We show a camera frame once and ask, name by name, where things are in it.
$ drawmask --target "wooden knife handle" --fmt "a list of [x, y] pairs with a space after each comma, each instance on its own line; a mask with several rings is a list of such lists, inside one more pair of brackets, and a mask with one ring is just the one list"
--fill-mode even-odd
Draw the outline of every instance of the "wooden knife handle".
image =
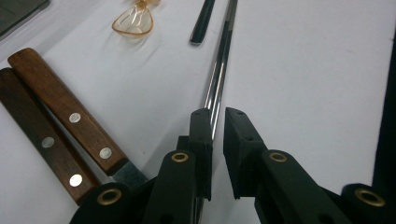
[[128, 161], [116, 143], [35, 50], [22, 49], [11, 55], [8, 62], [107, 175], [113, 175]]
[[64, 188], [76, 203], [82, 203], [88, 192], [99, 185], [98, 181], [45, 108], [10, 68], [0, 70], [0, 100]]

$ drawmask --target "kitchen knife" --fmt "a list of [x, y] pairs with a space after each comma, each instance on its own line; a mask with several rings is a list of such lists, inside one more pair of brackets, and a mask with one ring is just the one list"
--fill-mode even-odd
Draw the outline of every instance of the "kitchen knife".
[[8, 62], [105, 174], [131, 189], [147, 181], [35, 50], [22, 49]]
[[0, 101], [75, 202], [81, 204], [99, 182], [45, 108], [10, 68], [0, 70]]

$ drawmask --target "metal rivet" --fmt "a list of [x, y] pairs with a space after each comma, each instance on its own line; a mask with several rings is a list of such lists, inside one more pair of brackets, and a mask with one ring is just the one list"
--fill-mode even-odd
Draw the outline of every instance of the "metal rivet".
[[189, 155], [187, 155], [184, 152], [178, 152], [178, 153], [173, 154], [173, 156], [172, 156], [172, 161], [175, 161], [175, 162], [183, 162], [188, 159], [189, 159]]
[[381, 196], [368, 189], [356, 189], [355, 195], [362, 202], [370, 204], [371, 206], [382, 207], [385, 205], [385, 200]]
[[278, 162], [284, 162], [288, 159], [285, 155], [278, 153], [278, 152], [271, 153], [270, 158], [271, 158], [271, 160], [278, 161]]
[[41, 146], [43, 148], [49, 148], [52, 147], [53, 144], [55, 143], [55, 140], [51, 137], [46, 137], [44, 140], [41, 142]]
[[69, 117], [70, 122], [77, 123], [81, 120], [81, 115], [79, 113], [74, 113]]
[[82, 176], [81, 175], [73, 175], [70, 177], [69, 184], [71, 187], [77, 187], [80, 185], [82, 182]]
[[109, 147], [104, 147], [100, 150], [99, 156], [102, 159], [108, 159], [111, 157], [112, 151]]
[[122, 192], [119, 189], [107, 189], [96, 198], [101, 205], [110, 205], [121, 198]]

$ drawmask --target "black handle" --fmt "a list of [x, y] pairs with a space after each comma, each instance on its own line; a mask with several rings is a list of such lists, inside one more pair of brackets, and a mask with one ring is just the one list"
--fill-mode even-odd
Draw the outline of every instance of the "black handle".
[[212, 9], [215, 5], [215, 0], [205, 0], [202, 6], [201, 13], [199, 14], [198, 20], [195, 23], [194, 29], [190, 37], [190, 42], [193, 45], [200, 45], [204, 41], [204, 37], [207, 30], [207, 25], [212, 15]]

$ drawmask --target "table surface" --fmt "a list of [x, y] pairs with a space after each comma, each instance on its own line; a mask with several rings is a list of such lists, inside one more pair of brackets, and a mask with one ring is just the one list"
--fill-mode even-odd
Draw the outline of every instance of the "table surface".
[[[149, 178], [203, 107], [228, 2], [204, 43], [189, 44], [204, 1], [162, 1], [146, 38], [112, 31], [131, 1], [61, 1], [0, 41], [7, 57], [33, 48]], [[322, 187], [370, 185], [396, 1], [240, 1], [202, 223], [259, 223], [235, 201], [222, 155], [225, 106], [245, 111], [265, 144], [289, 152]], [[0, 223], [68, 223], [78, 207], [0, 105]]]

